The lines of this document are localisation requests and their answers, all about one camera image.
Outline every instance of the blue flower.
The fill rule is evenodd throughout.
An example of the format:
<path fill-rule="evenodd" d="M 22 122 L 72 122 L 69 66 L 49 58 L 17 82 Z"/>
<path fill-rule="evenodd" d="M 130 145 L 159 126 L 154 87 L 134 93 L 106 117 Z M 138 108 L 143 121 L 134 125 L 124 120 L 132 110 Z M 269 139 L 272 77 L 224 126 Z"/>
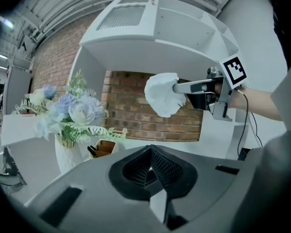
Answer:
<path fill-rule="evenodd" d="M 62 97 L 59 98 L 58 102 L 56 103 L 56 107 L 59 113 L 69 114 L 69 106 L 75 104 L 77 102 L 77 97 L 71 95 L 70 93 L 64 94 Z"/>
<path fill-rule="evenodd" d="M 56 89 L 57 88 L 55 86 L 45 84 L 42 87 L 42 90 L 44 91 L 44 97 L 48 100 L 52 100 L 56 95 Z"/>
<path fill-rule="evenodd" d="M 102 107 L 99 100 L 91 96 L 82 96 L 80 101 L 87 104 L 93 111 L 94 120 L 92 120 L 91 125 L 99 125 L 105 113 L 105 109 Z"/>
<path fill-rule="evenodd" d="M 64 118 L 67 118 L 68 115 L 64 113 L 60 113 L 58 109 L 58 103 L 54 103 L 53 101 L 49 101 L 46 104 L 47 106 L 47 114 L 48 116 L 53 119 L 55 122 L 60 122 Z"/>

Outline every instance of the white flower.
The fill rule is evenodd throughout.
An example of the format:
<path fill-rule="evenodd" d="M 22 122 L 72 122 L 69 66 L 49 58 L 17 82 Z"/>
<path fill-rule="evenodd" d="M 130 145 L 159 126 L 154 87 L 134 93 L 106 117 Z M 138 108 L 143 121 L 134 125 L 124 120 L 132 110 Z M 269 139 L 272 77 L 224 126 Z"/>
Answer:
<path fill-rule="evenodd" d="M 50 125 L 49 127 L 49 131 L 60 136 L 60 138 L 63 137 L 63 134 L 62 134 L 63 129 L 64 128 L 62 127 L 60 123 L 55 123 L 53 125 Z"/>
<path fill-rule="evenodd" d="M 78 124 L 89 125 L 95 119 L 93 108 L 85 103 L 74 103 L 69 106 L 71 119 Z"/>
<path fill-rule="evenodd" d="M 44 91 L 36 89 L 33 93 L 29 94 L 29 100 L 33 105 L 41 105 L 44 100 Z"/>
<path fill-rule="evenodd" d="M 44 137 L 47 141 L 49 140 L 49 126 L 51 125 L 52 119 L 46 114 L 40 114 L 37 116 L 37 123 L 34 127 L 35 135 L 38 138 Z"/>

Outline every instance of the white vase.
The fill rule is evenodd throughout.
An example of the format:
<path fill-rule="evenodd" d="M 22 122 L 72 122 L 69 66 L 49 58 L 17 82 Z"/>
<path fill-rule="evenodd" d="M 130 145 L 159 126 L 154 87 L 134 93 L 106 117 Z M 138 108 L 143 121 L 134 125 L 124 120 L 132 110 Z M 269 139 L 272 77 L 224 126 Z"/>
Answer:
<path fill-rule="evenodd" d="M 77 143 L 62 141 L 55 137 L 55 153 L 62 174 L 67 173 L 83 162 Z"/>

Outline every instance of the brick wall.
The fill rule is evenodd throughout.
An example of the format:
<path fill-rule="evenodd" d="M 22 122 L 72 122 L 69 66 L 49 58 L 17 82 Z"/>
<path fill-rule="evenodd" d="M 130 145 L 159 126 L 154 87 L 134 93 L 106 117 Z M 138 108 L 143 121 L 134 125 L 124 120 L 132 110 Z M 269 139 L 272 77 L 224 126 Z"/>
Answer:
<path fill-rule="evenodd" d="M 59 97 L 64 94 L 79 42 L 95 17 L 89 15 L 69 24 L 39 46 L 34 53 L 31 91 L 47 83 L 57 86 Z"/>
<path fill-rule="evenodd" d="M 47 39 L 35 52 L 31 90 L 44 84 L 56 85 L 64 94 L 79 42 L 96 15 L 89 15 L 64 27 Z M 127 128 L 128 137 L 160 141 L 196 141 L 199 139 L 202 111 L 187 103 L 171 118 L 161 118 L 147 104 L 144 87 L 150 74 L 107 72 L 102 103 L 110 117 L 108 127 Z"/>
<path fill-rule="evenodd" d="M 145 99 L 144 89 L 151 74 L 110 72 L 106 74 L 101 100 L 109 111 L 108 127 L 127 128 L 128 138 L 158 141 L 199 139 L 203 111 L 190 102 L 170 118 L 159 117 Z"/>

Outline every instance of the artificial flower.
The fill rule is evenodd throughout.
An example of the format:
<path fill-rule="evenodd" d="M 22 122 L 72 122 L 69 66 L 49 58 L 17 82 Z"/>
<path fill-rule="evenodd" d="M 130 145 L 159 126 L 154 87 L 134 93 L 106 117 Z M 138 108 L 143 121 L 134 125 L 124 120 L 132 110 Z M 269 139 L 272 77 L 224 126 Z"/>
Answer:
<path fill-rule="evenodd" d="M 77 101 L 78 100 L 76 96 L 73 96 L 69 93 L 64 94 L 62 97 L 59 98 L 58 103 L 57 103 L 57 109 L 59 113 L 68 114 L 69 106 L 76 103 Z"/>
<path fill-rule="evenodd" d="M 44 97 L 48 100 L 52 100 L 56 95 L 57 88 L 55 86 L 45 84 L 42 87 L 42 90 L 44 91 Z"/>
<path fill-rule="evenodd" d="M 37 116 L 37 122 L 34 126 L 35 135 L 38 138 L 44 137 L 49 140 L 49 126 L 51 125 L 51 118 L 47 114 L 40 114 Z"/>
<path fill-rule="evenodd" d="M 90 106 L 93 110 L 95 118 L 92 121 L 91 125 L 99 125 L 105 113 L 105 109 L 102 107 L 101 102 L 91 96 L 82 96 L 80 101 Z"/>
<path fill-rule="evenodd" d="M 42 89 L 36 89 L 33 93 L 29 94 L 30 103 L 33 105 L 41 105 L 44 98 L 44 91 Z"/>
<path fill-rule="evenodd" d="M 81 88 L 77 88 L 76 93 L 81 97 L 84 94 L 84 90 Z"/>
<path fill-rule="evenodd" d="M 89 125 L 95 119 L 93 108 L 82 102 L 69 106 L 69 116 L 75 123 L 85 125 Z"/>
<path fill-rule="evenodd" d="M 50 127 L 49 127 L 49 131 L 58 135 L 59 137 L 63 137 L 63 134 L 62 134 L 63 129 L 64 128 L 60 123 L 54 123 L 54 124 L 50 125 Z"/>
<path fill-rule="evenodd" d="M 68 114 L 61 113 L 58 108 L 58 103 L 54 103 L 53 101 L 48 101 L 47 104 L 47 114 L 50 118 L 52 118 L 55 122 L 60 122 L 64 118 L 68 117 Z"/>

